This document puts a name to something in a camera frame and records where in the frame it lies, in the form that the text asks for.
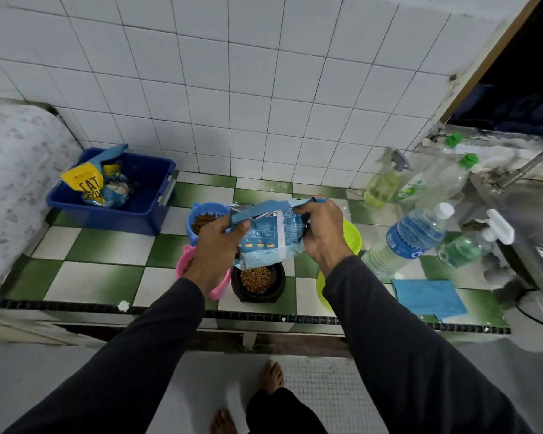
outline dark long sleeve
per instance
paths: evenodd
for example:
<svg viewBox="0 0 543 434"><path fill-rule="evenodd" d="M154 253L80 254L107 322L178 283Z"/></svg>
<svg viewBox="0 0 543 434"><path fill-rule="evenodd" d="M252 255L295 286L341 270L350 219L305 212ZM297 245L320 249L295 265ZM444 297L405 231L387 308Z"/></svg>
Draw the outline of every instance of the dark long sleeve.
<svg viewBox="0 0 543 434"><path fill-rule="evenodd" d="M144 433L204 312L199 288L177 280L5 434Z"/></svg>
<svg viewBox="0 0 543 434"><path fill-rule="evenodd" d="M390 434L532 432L507 396L400 305L359 257L333 269L324 297Z"/></svg>

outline black bowl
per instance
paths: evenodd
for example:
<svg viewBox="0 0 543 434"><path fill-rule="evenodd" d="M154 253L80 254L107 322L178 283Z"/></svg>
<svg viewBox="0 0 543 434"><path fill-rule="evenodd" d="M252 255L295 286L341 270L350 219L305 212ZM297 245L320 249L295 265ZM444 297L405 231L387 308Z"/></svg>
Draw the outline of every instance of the black bowl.
<svg viewBox="0 0 543 434"><path fill-rule="evenodd" d="M274 303L279 299L285 288L285 271L281 263L274 263L268 266L271 271L271 285L263 294L249 292L241 282L241 270L233 267L232 269L232 289L240 301L249 301L251 303Z"/></svg>

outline white mattress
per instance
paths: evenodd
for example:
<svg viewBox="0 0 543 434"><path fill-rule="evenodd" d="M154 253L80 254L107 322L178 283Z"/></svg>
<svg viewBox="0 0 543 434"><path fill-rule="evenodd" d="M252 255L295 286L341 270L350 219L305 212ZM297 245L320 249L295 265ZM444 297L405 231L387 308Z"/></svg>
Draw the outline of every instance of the white mattress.
<svg viewBox="0 0 543 434"><path fill-rule="evenodd" d="M80 153L56 116L0 101L0 284L41 230L48 192Z"/></svg>

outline gray floor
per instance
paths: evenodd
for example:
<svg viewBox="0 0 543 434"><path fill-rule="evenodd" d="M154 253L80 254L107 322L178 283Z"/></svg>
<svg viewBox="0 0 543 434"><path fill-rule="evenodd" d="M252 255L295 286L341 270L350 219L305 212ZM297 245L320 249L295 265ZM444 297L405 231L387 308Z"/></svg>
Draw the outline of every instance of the gray floor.
<svg viewBox="0 0 543 434"><path fill-rule="evenodd" d="M543 354L508 341L461 348L543 433ZM33 344L0 344L0 432L84 364L94 350ZM350 360L275 357L287 387L318 414L331 433L387 432ZM208 432L216 409L227 406L239 433L247 432L243 408L267 357L188 352L177 367L149 433Z"/></svg>

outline blue bottle label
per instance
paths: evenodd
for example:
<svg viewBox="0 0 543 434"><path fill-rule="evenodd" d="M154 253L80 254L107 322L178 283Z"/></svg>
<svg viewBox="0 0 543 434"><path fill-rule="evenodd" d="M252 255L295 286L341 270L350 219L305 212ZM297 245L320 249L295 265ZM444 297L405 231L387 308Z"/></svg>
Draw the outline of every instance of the blue bottle label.
<svg viewBox="0 0 543 434"><path fill-rule="evenodd" d="M428 248L413 247L411 244L402 239L400 237L400 233L398 232L398 222L394 224L390 230L388 230L388 233L386 233L386 242L396 255L409 260L416 259L421 254L426 253L428 250Z"/></svg>

